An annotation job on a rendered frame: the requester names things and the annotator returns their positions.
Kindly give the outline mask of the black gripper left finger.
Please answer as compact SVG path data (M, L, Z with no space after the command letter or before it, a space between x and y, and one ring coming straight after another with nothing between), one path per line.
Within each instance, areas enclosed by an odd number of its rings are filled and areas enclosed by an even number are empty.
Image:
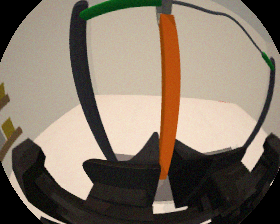
M159 132L153 132L147 143L131 160L87 159L83 163L91 183L116 186L116 188L148 190L147 206L153 205L159 185Z

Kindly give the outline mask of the orange handle with grey loop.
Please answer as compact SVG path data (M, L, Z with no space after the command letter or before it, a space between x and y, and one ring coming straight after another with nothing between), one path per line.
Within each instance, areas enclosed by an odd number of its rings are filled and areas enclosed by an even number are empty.
M177 39L175 18L172 15L172 0L163 0L156 6L157 26L160 28L161 51L161 125L159 140L160 179L168 177L172 152L175 149L176 128L179 124L180 103L180 48Z

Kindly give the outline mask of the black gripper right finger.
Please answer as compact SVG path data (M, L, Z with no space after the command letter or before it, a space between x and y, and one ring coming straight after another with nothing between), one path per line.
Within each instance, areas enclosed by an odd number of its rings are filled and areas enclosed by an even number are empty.
M245 153L246 147L240 147L217 155L204 155L175 139L168 179L176 209L187 206L189 198L197 193L213 172L237 163Z

